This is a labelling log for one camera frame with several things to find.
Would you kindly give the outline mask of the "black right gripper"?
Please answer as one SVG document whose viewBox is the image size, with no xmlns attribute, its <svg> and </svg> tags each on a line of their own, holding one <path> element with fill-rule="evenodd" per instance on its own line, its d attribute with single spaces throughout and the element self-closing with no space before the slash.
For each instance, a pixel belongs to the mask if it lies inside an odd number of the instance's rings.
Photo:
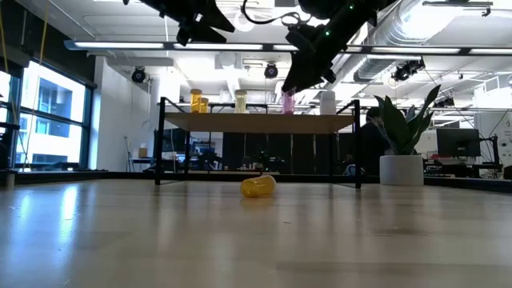
<svg viewBox="0 0 512 288">
<path fill-rule="evenodd" d="M 339 10 L 325 25 L 301 24 L 289 28 L 286 40 L 297 51 L 291 52 L 291 67 L 282 92 L 295 93 L 322 83 L 333 84 L 336 74 L 332 61 L 346 51 L 348 42 L 360 29 L 360 10 Z"/>
</svg>

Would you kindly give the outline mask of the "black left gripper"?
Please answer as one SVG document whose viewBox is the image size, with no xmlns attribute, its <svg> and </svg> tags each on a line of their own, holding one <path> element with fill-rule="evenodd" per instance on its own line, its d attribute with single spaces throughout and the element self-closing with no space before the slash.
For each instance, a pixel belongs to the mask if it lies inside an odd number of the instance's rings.
<svg viewBox="0 0 512 288">
<path fill-rule="evenodd" d="M 202 20 L 213 28 L 233 33 L 233 24 L 220 11 L 215 0 L 177 0 L 178 26 L 177 42 L 186 46 L 189 42 L 226 43 L 227 39 L 215 30 L 205 30 Z"/>
</svg>

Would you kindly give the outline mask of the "white plastic pill bottle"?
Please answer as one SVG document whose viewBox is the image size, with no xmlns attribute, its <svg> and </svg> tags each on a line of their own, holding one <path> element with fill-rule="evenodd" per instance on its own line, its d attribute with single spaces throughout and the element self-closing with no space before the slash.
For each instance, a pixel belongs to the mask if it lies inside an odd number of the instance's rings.
<svg viewBox="0 0 512 288">
<path fill-rule="evenodd" d="M 320 115 L 336 114 L 336 94 L 332 90 L 323 91 L 320 94 Z"/>
</svg>

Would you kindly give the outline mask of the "pink pill bottle white cap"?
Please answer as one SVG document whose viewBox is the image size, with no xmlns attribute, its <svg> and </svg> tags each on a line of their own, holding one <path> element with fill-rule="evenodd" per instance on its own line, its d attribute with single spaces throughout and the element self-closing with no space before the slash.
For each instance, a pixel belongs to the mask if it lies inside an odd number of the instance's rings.
<svg viewBox="0 0 512 288">
<path fill-rule="evenodd" d="M 293 114 L 294 113 L 294 90 L 289 90 L 287 92 L 282 92 L 282 112 L 284 114 Z"/>
</svg>

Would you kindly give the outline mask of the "yellow pill bottle white cap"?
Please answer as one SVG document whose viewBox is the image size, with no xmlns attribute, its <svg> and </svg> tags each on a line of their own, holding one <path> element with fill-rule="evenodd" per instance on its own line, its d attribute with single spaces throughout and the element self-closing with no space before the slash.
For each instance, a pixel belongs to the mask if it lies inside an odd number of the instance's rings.
<svg viewBox="0 0 512 288">
<path fill-rule="evenodd" d="M 247 92 L 245 90 L 236 90 L 235 91 L 234 112 L 236 114 L 245 114 L 246 113 L 246 100 L 247 100 Z"/>
</svg>

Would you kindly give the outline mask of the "dark partition panels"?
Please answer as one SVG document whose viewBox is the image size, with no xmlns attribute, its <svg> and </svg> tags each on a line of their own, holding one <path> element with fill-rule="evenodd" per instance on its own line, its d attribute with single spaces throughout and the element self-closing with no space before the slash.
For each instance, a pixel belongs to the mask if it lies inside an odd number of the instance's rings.
<svg viewBox="0 0 512 288">
<path fill-rule="evenodd" d="M 226 170 L 279 174 L 342 174 L 353 135 L 224 133 L 222 164 Z"/>
</svg>

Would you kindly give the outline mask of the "person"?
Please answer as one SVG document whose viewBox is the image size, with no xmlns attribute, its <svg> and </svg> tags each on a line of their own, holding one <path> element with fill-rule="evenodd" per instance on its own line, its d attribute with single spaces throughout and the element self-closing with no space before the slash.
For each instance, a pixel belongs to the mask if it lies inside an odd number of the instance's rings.
<svg viewBox="0 0 512 288">
<path fill-rule="evenodd" d="M 390 144 L 382 136 L 379 127 L 382 124 L 380 109 L 372 107 L 366 112 L 366 123 L 360 127 L 362 142 L 360 145 L 353 141 L 350 146 L 350 156 L 355 156 L 355 149 L 361 151 L 362 169 L 369 176 L 380 175 L 380 157 L 383 156 Z"/>
</svg>

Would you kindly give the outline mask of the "black track light cluster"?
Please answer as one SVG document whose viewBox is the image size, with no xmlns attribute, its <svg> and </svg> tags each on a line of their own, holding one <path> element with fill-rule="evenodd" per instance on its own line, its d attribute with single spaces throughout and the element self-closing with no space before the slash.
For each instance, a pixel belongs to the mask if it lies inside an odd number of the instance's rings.
<svg viewBox="0 0 512 288">
<path fill-rule="evenodd" d="M 425 67 L 426 65 L 422 58 L 419 60 L 409 60 L 398 66 L 396 71 L 391 74 L 391 77 L 396 82 L 404 82 Z"/>
</svg>

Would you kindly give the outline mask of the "long linear ceiling light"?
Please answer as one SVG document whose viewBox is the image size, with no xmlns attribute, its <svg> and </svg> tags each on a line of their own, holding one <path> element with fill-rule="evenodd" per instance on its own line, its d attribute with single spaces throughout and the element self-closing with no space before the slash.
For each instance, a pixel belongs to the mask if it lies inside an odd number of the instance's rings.
<svg viewBox="0 0 512 288">
<path fill-rule="evenodd" d="M 86 42 L 65 40 L 68 50 L 183 50 L 183 51 L 257 51 L 269 53 L 293 53 L 298 48 L 285 44 L 254 43 L 190 43 L 186 46 L 175 42 Z M 365 46 L 348 45 L 342 54 L 396 54 L 434 56 L 512 57 L 512 47 L 456 47 L 456 46 Z"/>
</svg>

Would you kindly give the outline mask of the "snake plant in white pot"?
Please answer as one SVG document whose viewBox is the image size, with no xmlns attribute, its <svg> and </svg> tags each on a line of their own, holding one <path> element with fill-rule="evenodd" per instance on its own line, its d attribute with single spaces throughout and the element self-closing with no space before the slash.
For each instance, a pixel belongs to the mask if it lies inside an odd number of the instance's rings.
<svg viewBox="0 0 512 288">
<path fill-rule="evenodd" d="M 390 154 L 379 159 L 379 179 L 383 185 L 390 186 L 423 186 L 424 165 L 423 158 L 414 153 L 414 148 L 420 140 L 422 133 L 430 125 L 433 112 L 429 106 L 434 102 L 441 86 L 433 88 L 425 98 L 419 112 L 415 106 L 408 109 L 404 115 L 388 96 L 380 98 L 378 108 L 381 122 L 377 128 L 390 145 Z"/>
</svg>

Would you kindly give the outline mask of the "black ceiling track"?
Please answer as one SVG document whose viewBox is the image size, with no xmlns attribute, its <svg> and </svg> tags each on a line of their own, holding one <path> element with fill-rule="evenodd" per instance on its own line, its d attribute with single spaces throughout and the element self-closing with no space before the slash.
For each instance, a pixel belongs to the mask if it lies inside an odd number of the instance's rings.
<svg viewBox="0 0 512 288">
<path fill-rule="evenodd" d="M 491 7 L 494 5 L 494 3 L 490 0 L 426 0 L 422 2 L 422 5 L 438 7 L 480 8 L 485 10 L 482 12 L 482 16 L 487 17 L 491 13 Z"/>
</svg>

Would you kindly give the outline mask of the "black computer monitor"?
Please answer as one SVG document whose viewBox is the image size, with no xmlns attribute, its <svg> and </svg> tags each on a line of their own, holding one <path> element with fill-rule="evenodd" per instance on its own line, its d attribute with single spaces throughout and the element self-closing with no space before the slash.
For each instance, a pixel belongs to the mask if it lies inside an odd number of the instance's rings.
<svg viewBox="0 0 512 288">
<path fill-rule="evenodd" d="M 480 134 L 476 129 L 436 129 L 438 155 L 442 158 L 480 157 Z"/>
</svg>

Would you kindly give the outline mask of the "large dark-framed window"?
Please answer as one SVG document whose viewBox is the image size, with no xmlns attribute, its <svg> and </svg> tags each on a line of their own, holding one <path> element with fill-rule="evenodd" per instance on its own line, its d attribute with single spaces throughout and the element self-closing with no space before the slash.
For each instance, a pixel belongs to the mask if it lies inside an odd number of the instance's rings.
<svg viewBox="0 0 512 288">
<path fill-rule="evenodd" d="M 76 170 L 88 164 L 92 90 L 49 67 L 0 68 L 0 122 L 19 126 L 7 145 L 18 171 Z"/>
</svg>

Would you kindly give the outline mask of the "wooden shelf black metal frame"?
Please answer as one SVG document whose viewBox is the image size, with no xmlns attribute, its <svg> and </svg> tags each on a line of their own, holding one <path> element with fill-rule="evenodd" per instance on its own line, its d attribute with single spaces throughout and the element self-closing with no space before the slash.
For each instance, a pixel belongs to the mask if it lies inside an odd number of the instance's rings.
<svg viewBox="0 0 512 288">
<path fill-rule="evenodd" d="M 354 100 L 340 109 L 353 108 L 353 115 L 299 115 L 299 114 L 223 114 L 187 113 L 178 104 L 166 97 L 159 99 L 158 135 L 154 184 L 163 180 L 162 148 L 165 122 L 169 122 L 186 132 L 186 152 L 190 151 L 191 132 L 228 132 L 250 134 L 326 134 L 329 144 L 341 129 L 352 126 L 357 145 L 362 143 L 360 123 L 360 102 Z"/>
</svg>

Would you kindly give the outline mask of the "silver ventilation duct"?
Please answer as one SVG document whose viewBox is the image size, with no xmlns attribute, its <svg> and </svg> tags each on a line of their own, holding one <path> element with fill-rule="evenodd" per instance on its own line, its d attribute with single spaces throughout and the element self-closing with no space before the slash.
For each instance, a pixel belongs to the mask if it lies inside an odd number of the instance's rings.
<svg viewBox="0 0 512 288">
<path fill-rule="evenodd" d="M 424 6 L 434 0 L 402 0 L 390 15 L 379 23 L 375 32 L 363 42 L 367 46 L 420 46 L 447 27 L 458 16 L 454 7 Z M 394 64 L 392 59 L 364 58 L 354 55 L 358 69 L 355 82 L 370 82 Z"/>
</svg>

